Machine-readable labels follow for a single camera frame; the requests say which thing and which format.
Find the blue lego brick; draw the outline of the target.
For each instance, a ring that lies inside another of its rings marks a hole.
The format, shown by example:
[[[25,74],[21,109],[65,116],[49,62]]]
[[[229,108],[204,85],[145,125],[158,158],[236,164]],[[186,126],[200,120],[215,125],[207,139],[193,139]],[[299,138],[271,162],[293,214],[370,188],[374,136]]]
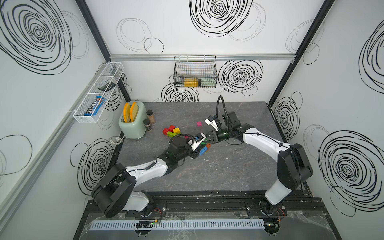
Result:
[[[202,148],[200,151],[200,155],[204,154],[207,150],[208,150],[207,147]]]

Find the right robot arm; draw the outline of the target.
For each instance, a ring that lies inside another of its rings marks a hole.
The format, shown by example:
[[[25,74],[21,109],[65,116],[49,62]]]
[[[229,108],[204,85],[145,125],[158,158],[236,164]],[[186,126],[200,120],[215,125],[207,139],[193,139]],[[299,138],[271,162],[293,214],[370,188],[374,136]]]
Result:
[[[222,127],[216,115],[205,119],[207,125],[214,128],[208,133],[208,142],[216,144],[224,140],[237,139],[251,145],[277,162],[277,177],[274,184],[265,192],[259,202],[261,212],[271,216],[279,204],[293,190],[313,176],[314,171],[304,147],[290,145],[269,137],[249,124],[241,124],[235,112],[223,115],[225,127]]]

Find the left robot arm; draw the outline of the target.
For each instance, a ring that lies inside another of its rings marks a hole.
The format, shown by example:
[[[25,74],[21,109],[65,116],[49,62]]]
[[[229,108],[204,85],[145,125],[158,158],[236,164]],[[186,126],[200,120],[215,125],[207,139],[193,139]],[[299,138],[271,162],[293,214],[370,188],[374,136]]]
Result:
[[[201,143],[206,140],[203,133],[192,136],[180,134],[169,140],[168,148],[150,162],[124,167],[114,165],[91,192],[94,204],[110,219],[121,211],[142,212],[147,209],[151,197],[144,192],[134,192],[134,188],[151,179],[170,174],[187,157],[200,155]]]

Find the yellow lego brick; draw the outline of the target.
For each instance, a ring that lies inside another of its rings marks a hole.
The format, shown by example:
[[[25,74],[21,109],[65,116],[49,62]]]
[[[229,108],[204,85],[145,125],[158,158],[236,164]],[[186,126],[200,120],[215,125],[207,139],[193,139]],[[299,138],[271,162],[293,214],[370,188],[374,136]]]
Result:
[[[180,129],[179,129],[179,128],[175,128],[175,129],[173,129],[173,133],[175,133],[175,134],[180,134],[180,133],[181,133],[181,131],[180,131]]]

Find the long green lego brick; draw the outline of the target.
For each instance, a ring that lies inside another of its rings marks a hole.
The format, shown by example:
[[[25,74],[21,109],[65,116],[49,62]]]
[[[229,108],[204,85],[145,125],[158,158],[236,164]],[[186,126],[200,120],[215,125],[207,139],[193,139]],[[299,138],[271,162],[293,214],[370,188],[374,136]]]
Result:
[[[177,134],[176,133],[173,133],[173,132],[167,132],[167,136],[170,137],[170,138],[173,138],[175,137]]]

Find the red lego brick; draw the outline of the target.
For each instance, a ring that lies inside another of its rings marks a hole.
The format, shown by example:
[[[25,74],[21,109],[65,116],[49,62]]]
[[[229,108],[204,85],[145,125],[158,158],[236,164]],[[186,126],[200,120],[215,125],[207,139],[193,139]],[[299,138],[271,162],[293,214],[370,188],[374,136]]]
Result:
[[[173,133],[173,132],[174,132],[174,129],[175,129],[175,126],[173,126],[173,125],[170,125],[170,127],[169,127],[169,128],[164,128],[164,129],[163,129],[163,134],[164,134],[164,135],[167,135],[167,134],[168,134],[168,132],[171,132],[171,133]]]

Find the dark pepper jar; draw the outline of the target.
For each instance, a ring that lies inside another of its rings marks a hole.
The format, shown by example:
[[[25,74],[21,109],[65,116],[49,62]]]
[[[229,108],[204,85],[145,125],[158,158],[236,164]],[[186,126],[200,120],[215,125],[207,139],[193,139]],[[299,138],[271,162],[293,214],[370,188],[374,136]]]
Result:
[[[152,130],[152,124],[151,124],[149,119],[144,119],[143,124],[144,124],[147,132],[150,132]]]

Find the mint green toaster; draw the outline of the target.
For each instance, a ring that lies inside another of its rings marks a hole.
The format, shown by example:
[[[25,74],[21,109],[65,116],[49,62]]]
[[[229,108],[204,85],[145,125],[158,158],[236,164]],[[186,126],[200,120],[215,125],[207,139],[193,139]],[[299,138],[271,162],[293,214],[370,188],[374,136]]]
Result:
[[[133,123],[125,123],[123,120],[122,112],[122,115],[119,119],[119,127],[127,139],[140,139],[144,136],[146,132],[143,120],[147,119],[147,110],[143,102],[131,101],[129,102],[129,104],[132,105],[133,102],[137,102],[139,107],[139,111],[135,121]]]

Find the yellow item in basket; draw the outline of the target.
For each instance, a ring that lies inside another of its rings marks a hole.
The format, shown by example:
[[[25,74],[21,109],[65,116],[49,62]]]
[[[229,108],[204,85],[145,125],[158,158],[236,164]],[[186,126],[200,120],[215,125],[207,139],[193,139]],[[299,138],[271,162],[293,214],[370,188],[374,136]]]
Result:
[[[186,88],[196,88],[201,84],[201,80],[196,78],[185,78],[184,79],[184,87]]]

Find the yellow toast slice right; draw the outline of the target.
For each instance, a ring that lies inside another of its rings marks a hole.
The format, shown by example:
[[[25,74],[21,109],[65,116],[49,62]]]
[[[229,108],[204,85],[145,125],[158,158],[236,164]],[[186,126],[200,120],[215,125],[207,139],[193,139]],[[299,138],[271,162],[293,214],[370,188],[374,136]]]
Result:
[[[139,111],[138,103],[133,102],[130,107],[130,122],[133,123],[137,117]]]

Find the yellow toast slice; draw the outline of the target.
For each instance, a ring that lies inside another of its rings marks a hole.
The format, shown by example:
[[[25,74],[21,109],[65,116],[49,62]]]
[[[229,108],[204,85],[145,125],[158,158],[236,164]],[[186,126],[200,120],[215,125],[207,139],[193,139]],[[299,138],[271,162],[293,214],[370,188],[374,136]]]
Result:
[[[138,103],[133,102],[130,107],[130,122],[133,123],[137,117],[139,111]]]
[[[131,108],[131,105],[129,103],[125,103],[124,105],[124,109],[123,109],[123,120],[125,123],[129,123],[130,122],[130,108]]]

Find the yellow toast slice left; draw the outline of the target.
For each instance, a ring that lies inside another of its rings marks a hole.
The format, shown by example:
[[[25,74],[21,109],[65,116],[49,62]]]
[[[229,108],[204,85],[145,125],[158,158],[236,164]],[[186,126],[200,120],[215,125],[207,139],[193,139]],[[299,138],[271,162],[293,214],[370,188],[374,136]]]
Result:
[[[125,123],[129,123],[130,122],[130,108],[131,108],[131,105],[129,103],[125,103],[124,105],[124,109],[123,109],[123,120]]]

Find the black remote control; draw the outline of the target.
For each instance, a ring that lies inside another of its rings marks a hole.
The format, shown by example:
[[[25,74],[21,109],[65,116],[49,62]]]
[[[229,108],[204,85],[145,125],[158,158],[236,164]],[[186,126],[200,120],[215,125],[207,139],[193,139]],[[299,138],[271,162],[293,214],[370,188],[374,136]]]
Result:
[[[109,92],[110,90],[114,89],[117,85],[113,82],[109,83],[109,84],[105,84],[104,86],[98,88],[98,90],[100,92]]]

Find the blue candy packet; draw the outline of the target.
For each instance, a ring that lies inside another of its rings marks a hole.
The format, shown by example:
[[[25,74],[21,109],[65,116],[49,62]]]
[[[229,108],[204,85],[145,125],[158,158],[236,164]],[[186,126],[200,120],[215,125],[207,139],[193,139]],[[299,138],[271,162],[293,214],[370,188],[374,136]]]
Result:
[[[100,107],[104,104],[105,98],[101,96],[96,96],[93,102],[90,104],[88,109],[85,111],[84,116],[95,116]]]

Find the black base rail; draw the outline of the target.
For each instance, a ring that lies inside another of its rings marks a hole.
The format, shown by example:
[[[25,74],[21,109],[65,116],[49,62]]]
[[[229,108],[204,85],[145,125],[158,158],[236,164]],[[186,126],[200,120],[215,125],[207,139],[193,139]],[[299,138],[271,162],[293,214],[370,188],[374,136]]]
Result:
[[[247,217],[266,218],[265,206],[260,205],[262,191],[203,191],[203,192],[147,192],[149,204],[141,211],[128,209],[123,203],[118,203],[116,211],[108,211],[106,216],[111,218],[119,213],[130,217],[155,211],[165,217],[167,214],[189,212],[239,212]],[[294,191],[282,203],[273,207],[271,217],[285,217],[288,212],[302,211],[305,216],[310,212],[327,214],[325,204],[321,198],[302,195]]]

